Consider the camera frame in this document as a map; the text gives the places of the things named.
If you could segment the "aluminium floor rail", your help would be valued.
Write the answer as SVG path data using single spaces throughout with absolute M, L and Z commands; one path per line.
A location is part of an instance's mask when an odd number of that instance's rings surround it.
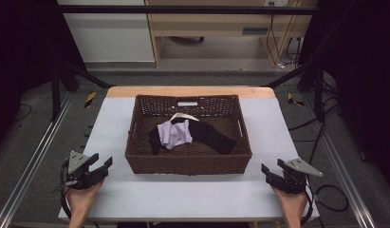
M 348 169 L 339 156 L 334 142 L 331 140 L 325 128 L 325 120 L 332 113 L 340 110 L 339 105 L 333 97 L 323 98 L 321 100 L 321 107 L 317 106 L 319 99 L 312 99 L 310 94 L 303 94 L 302 98 L 313 118 L 317 117 L 318 111 L 322 112 L 323 121 L 315 124 L 315 128 L 319 131 L 317 143 L 323 147 L 326 155 L 325 161 L 331 167 L 344 198 L 348 200 L 348 207 L 343 212 L 336 212 L 334 218 L 325 216 L 326 221 L 331 224 L 334 223 L 336 219 L 346 219 L 346 214 L 351 213 L 351 218 L 357 222 L 357 225 L 353 225 L 353 228 L 377 228 L 376 223 L 362 199 L 360 191 L 352 180 Z
M 11 195 L 9 196 L 6 204 L 0 211 L 0 228 L 8 228 L 12 221 L 21 201 L 23 200 L 39 166 L 42 163 L 43 158 L 46 155 L 51 143 L 56 136 L 56 133 L 65 117 L 67 110 L 70 107 L 70 103 L 75 96 L 74 92 L 67 92 L 61 104 L 60 113 L 58 116 L 50 122 L 46 132 L 39 144 L 37 145 L 32 157 L 30 158 L 23 174 L 18 180 L 17 184 L 13 188 Z

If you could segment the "dark curtain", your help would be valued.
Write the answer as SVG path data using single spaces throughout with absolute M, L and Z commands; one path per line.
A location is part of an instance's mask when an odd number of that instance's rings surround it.
M 323 54 L 323 69 L 338 86 L 362 150 L 390 185 L 390 0 L 318 0 L 317 6 L 329 12 L 312 17 L 299 62 L 306 62 L 345 11 Z
M 85 68 L 62 13 L 46 10 L 58 0 L 0 0 L 0 142 L 20 108 L 22 95 L 50 81 L 50 61 L 37 28 L 26 13 L 48 33 L 48 41 L 73 66 Z

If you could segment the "black cloth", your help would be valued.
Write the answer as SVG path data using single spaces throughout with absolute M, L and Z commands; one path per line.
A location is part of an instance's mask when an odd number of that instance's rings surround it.
M 176 118 L 172 120 L 172 123 L 181 123 L 185 120 L 190 122 L 189 129 L 193 137 L 193 141 L 188 143 L 203 143 L 222 155 L 228 155 L 231 153 L 236 141 L 221 134 L 212 125 L 201 121 L 197 122 L 183 118 Z M 149 142 L 154 155 L 157 155 L 161 148 L 166 149 L 160 144 L 157 126 L 149 132 Z

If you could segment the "beige cloth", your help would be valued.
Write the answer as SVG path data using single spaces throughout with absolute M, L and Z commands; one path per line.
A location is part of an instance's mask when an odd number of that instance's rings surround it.
M 171 119 L 170 119 L 170 122 L 176 118 L 183 118 L 183 119 L 189 119 L 189 120 L 192 120 L 192 121 L 197 121 L 199 122 L 199 119 L 196 118 L 195 116 L 192 116 L 192 115 L 189 115 L 189 114 L 184 114 L 184 113 L 180 113 L 180 112 L 177 112 L 176 114 L 174 114 Z

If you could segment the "white cabinet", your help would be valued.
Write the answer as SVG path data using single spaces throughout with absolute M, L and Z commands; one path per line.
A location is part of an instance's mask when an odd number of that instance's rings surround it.
M 154 62 L 146 14 L 65 13 L 86 63 Z

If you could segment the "brown wicker basket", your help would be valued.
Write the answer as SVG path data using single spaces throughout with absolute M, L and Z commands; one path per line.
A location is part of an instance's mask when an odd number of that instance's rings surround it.
M 177 112 L 189 114 L 212 125 L 235 140 L 228 155 L 202 142 L 184 143 L 171 150 L 152 153 L 149 132 L 170 121 Z M 247 128 L 236 95 L 173 97 L 139 95 L 128 131 L 125 157 L 136 174 L 221 175 L 242 174 L 251 159 Z

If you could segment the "person's left hand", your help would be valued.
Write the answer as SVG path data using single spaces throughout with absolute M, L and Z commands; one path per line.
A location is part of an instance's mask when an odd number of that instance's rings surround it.
M 70 189 L 66 194 L 66 199 L 71 211 L 72 220 L 82 220 L 88 216 L 95 201 L 97 192 L 103 185 L 103 180 L 87 189 Z

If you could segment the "black yellow striped tape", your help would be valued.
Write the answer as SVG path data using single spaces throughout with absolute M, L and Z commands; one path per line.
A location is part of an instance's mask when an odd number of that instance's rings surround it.
M 288 103 L 291 105 L 305 106 L 303 102 L 295 101 L 291 93 L 288 93 Z
M 92 104 L 96 94 L 97 94 L 97 92 L 89 93 L 89 95 L 87 96 L 87 99 L 86 99 L 86 101 L 84 103 L 84 108 L 89 108 L 91 106 L 91 104 Z

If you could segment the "black horizontal frame bar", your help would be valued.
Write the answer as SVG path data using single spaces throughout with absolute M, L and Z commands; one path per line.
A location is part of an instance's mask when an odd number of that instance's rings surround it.
M 152 14 L 277 14 L 313 15 L 320 8 L 309 7 L 217 7 L 217 6 L 97 6 L 61 5 L 63 13 L 152 13 Z

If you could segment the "light grey table mat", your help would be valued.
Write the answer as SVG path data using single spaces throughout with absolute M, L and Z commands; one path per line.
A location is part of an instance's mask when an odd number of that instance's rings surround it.
M 106 98 L 84 153 L 100 166 L 113 159 L 89 218 L 95 221 L 268 221 L 279 220 L 279 201 L 261 166 L 279 174 L 277 161 L 296 159 L 279 102 L 240 100 L 252 157 L 242 175 L 136 175 L 125 158 L 133 98 Z

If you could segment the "light wooden desk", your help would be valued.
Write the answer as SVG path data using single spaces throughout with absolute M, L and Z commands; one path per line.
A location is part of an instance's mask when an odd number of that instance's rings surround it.
M 319 0 L 143 0 L 146 6 L 315 7 Z M 272 67 L 285 63 L 289 40 L 303 38 L 309 15 L 149 14 L 155 62 L 166 37 L 257 37 Z

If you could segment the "person's right hand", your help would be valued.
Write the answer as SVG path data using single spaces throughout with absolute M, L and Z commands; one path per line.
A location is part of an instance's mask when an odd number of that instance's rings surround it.
M 301 221 L 307 203 L 306 195 L 304 193 L 296 195 L 287 194 L 275 187 L 272 188 L 272 191 L 280 202 L 284 218 L 288 222 Z

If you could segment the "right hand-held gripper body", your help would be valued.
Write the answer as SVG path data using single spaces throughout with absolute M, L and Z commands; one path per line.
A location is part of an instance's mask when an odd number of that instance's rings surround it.
M 300 194 L 306 190 L 307 175 L 317 177 L 323 175 L 321 171 L 300 158 L 284 162 L 288 168 L 283 170 L 283 184 L 277 188 L 285 193 Z

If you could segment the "black metal stand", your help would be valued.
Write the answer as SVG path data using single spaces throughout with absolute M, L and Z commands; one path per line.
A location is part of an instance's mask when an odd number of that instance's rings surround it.
M 305 92 L 314 86 L 314 114 L 320 122 L 324 121 L 324 105 L 323 105 L 323 82 L 324 82 L 324 70 L 320 67 L 319 63 L 306 63 L 303 64 L 277 80 L 269 83 L 266 87 L 276 88 L 284 82 L 301 75 L 297 88 L 300 92 Z
M 67 91 L 76 91 L 79 88 L 79 84 L 75 79 L 76 75 L 84 77 L 89 82 L 101 88 L 112 87 L 109 83 L 106 83 L 90 74 L 86 69 L 74 66 L 69 62 L 54 64 L 50 71 L 52 121 L 55 121 L 61 112 L 60 83 L 64 84 Z

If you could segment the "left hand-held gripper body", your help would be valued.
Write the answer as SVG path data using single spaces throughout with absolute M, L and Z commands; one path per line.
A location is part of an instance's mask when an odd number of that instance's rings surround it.
M 69 159 L 66 161 L 66 174 L 61 177 L 63 187 L 81 190 L 90 188 L 97 183 L 91 182 L 89 179 L 92 171 L 85 164 L 88 158 L 89 156 L 75 151 L 70 153 Z

